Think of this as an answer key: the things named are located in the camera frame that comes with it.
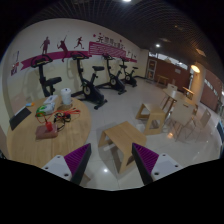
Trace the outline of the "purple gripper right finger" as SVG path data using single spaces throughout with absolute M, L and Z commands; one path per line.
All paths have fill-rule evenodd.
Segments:
M 145 185 L 182 169 L 182 166 L 168 154 L 157 154 L 137 143 L 132 144 L 132 155 Z

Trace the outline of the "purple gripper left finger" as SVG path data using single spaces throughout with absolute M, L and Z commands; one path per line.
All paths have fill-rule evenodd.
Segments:
M 42 169 L 79 185 L 91 152 L 91 144 L 88 143 L 70 152 L 66 156 L 56 155 L 44 165 Z

